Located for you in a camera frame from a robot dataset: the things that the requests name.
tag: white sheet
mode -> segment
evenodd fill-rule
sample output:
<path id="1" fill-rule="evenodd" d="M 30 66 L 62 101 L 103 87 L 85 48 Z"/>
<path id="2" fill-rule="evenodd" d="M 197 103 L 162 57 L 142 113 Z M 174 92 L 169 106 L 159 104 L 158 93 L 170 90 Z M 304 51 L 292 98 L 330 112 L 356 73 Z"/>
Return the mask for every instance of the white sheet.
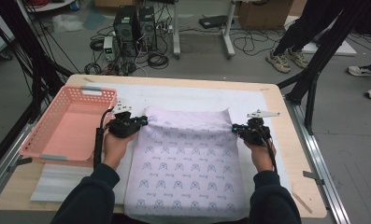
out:
<path id="1" fill-rule="evenodd" d="M 247 200 L 228 110 L 149 107 L 146 116 L 150 123 L 138 134 L 125 215 L 148 223 L 214 223 L 244 217 Z"/>

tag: cardboard box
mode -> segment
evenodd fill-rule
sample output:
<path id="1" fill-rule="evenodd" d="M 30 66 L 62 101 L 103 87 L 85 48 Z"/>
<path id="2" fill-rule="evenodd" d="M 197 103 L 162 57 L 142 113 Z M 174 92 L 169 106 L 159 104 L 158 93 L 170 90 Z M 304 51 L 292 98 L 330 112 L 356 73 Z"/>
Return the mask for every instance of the cardboard box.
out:
<path id="1" fill-rule="evenodd" d="M 266 4 L 242 3 L 238 20 L 246 30 L 282 29 L 293 0 L 269 0 Z"/>
<path id="2" fill-rule="evenodd" d="M 293 0 L 293 6 L 290 9 L 289 15 L 301 17 L 306 4 L 307 4 L 307 0 Z"/>
<path id="3" fill-rule="evenodd" d="M 94 0 L 97 7 L 137 6 L 137 0 Z"/>

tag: pink plastic basket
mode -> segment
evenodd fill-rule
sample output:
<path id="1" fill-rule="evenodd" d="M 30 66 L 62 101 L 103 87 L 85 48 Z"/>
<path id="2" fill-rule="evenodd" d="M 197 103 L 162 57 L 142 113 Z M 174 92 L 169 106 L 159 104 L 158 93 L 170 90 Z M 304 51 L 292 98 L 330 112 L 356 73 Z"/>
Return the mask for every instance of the pink plastic basket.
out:
<path id="1" fill-rule="evenodd" d="M 48 163 L 93 166 L 95 129 L 116 102 L 113 89 L 62 87 L 22 144 L 20 154 Z"/>

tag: person's right hand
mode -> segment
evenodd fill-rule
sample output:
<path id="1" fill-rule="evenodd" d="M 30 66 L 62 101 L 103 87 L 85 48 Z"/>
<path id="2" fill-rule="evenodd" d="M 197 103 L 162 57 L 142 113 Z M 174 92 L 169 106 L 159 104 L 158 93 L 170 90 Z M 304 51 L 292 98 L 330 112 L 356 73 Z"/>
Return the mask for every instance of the person's right hand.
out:
<path id="1" fill-rule="evenodd" d="M 273 163 L 266 146 L 253 145 L 247 141 L 244 141 L 244 144 L 252 151 L 252 162 L 254 163 L 255 168 L 257 168 L 258 173 L 262 171 L 273 171 Z M 276 156 L 275 145 L 273 145 L 271 141 L 267 144 L 270 144 L 273 153 Z"/>

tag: dark sleeve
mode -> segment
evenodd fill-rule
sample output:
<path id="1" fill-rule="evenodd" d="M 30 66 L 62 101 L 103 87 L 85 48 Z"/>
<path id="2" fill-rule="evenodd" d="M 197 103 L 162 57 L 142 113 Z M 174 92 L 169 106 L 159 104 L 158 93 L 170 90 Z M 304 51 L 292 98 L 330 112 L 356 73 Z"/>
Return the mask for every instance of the dark sleeve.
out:
<path id="1" fill-rule="evenodd" d="M 51 223 L 111 223 L 115 194 L 119 182 L 112 168 L 101 163 L 91 176 L 83 177 L 69 193 Z"/>
<path id="2" fill-rule="evenodd" d="M 290 192 L 280 185 L 273 171 L 263 171 L 254 177 L 255 191 L 250 198 L 251 224 L 302 223 Z"/>

